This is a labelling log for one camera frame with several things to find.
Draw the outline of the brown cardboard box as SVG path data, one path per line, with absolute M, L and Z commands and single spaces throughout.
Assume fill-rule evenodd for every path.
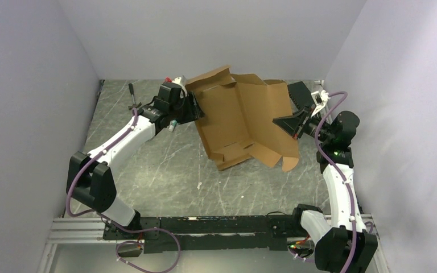
M 232 74 L 228 65 L 187 80 L 204 117 L 195 122 L 205 152 L 218 170 L 249 158 L 284 172 L 299 163 L 298 141 L 273 123 L 292 115 L 287 84 L 254 73 Z

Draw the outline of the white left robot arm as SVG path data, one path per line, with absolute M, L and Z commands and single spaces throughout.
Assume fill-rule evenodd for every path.
M 71 156 L 65 201 L 69 216 L 79 216 L 71 209 L 71 200 L 76 200 L 87 206 L 88 212 L 114 222 L 125 238 L 140 233 L 141 215 L 118 197 L 113 171 L 172 122 L 181 125 L 204 116 L 186 82 L 184 76 L 165 80 L 151 102 L 129 106 L 131 119 L 111 138 L 87 153 L 78 151 Z

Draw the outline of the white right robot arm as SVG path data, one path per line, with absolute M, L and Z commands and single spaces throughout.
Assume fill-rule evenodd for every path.
M 328 124 L 313 112 L 313 108 L 304 107 L 293 115 L 273 119 L 294 139 L 307 134 L 318 142 L 316 159 L 329 194 L 330 220 L 318 207 L 299 204 L 292 213 L 291 230 L 312 240 L 318 270 L 365 272 L 378 241 L 367 231 L 354 191 L 350 145 L 360 119 L 351 111 L 342 111 Z

